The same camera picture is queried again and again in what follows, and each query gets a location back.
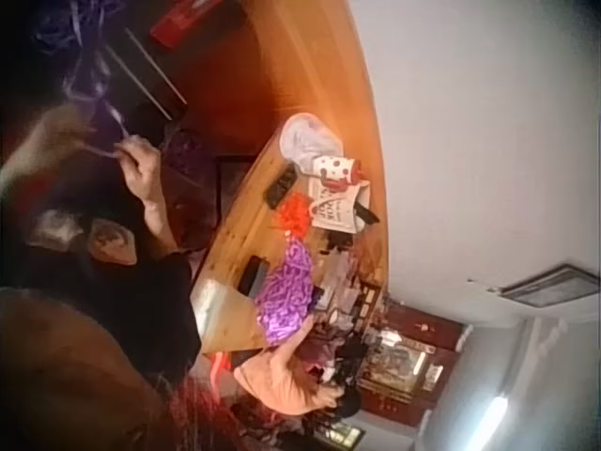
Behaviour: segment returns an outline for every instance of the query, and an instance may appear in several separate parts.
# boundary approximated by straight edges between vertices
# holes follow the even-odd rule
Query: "black object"
[[[323,288],[316,287],[315,285],[313,285],[313,291],[311,291],[311,302],[309,303],[308,308],[310,312],[313,311],[314,308],[316,308],[316,305],[317,303],[319,303],[319,300],[321,299],[321,296],[323,296],[323,293],[325,293]]]
[[[361,410],[361,396],[356,387],[348,385],[345,393],[336,400],[336,408],[330,410],[336,419],[349,418]]]
[[[265,201],[270,206],[270,209],[275,210],[277,208],[298,177],[294,164],[289,164],[280,177],[265,192]]]
[[[261,289],[269,268],[270,264],[267,260],[251,256],[238,283],[238,291],[253,299]]]
[[[346,232],[338,232],[338,231],[330,231],[328,232],[328,250],[332,250],[333,248],[338,249],[339,251],[344,251],[352,247],[353,245],[353,236],[350,233]]]
[[[367,209],[359,202],[355,202],[355,213],[363,219],[368,226],[379,223],[379,218],[370,209]]]

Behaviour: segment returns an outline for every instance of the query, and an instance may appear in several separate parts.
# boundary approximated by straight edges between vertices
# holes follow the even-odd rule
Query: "purple ribbon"
[[[105,17],[123,7],[121,0],[70,0],[68,10],[59,8],[54,14],[43,16],[34,36],[47,44],[47,53],[66,48],[72,41],[77,42],[80,55],[73,70],[63,80],[65,97],[77,105],[88,121],[96,115],[98,107],[103,105],[108,115],[118,124],[121,135],[127,137],[130,134],[125,128],[123,116],[106,99],[111,71],[100,52]],[[48,23],[52,22],[52,18],[56,20],[56,26],[50,29]],[[113,152],[97,148],[90,151],[105,157],[115,157]]]
[[[79,23],[88,26],[96,20],[96,8],[100,6],[106,17],[111,17],[125,8],[124,0],[65,0],[61,7],[43,8],[38,16],[32,39],[45,54],[54,54],[68,49],[77,40],[71,19],[72,3],[79,11]]]

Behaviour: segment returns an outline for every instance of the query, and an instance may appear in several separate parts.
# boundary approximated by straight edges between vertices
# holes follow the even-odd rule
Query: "orange fabric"
[[[275,350],[264,350],[234,370],[236,381],[270,409],[285,415],[336,407],[343,394],[337,387],[320,385],[307,373],[294,351],[313,328],[308,317],[300,329]]]

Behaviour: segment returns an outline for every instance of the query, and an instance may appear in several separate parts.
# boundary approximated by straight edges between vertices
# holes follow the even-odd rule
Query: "hand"
[[[119,163],[131,193],[144,204],[144,221],[155,238],[154,257],[177,252],[177,243],[167,218],[161,186],[161,153],[146,139],[132,136],[116,145]]]
[[[146,139],[132,136],[116,145],[119,163],[131,193],[146,207],[164,203],[161,186],[161,153]]]
[[[335,408],[344,390],[319,385],[294,351],[311,332],[315,319],[307,317],[301,327],[276,350],[267,350],[234,370],[238,383],[270,409],[288,415]]]
[[[41,116],[12,158],[20,172],[34,174],[83,148],[92,131],[78,108],[65,103]]]

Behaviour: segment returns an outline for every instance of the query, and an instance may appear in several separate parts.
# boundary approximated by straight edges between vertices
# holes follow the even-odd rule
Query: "dark hair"
[[[338,406],[331,413],[338,418],[348,418],[355,415],[361,409],[361,396],[357,387],[347,386],[345,393],[338,398]]]
[[[201,382],[186,379],[171,394],[168,405],[177,451],[244,451],[238,420],[212,399]]]

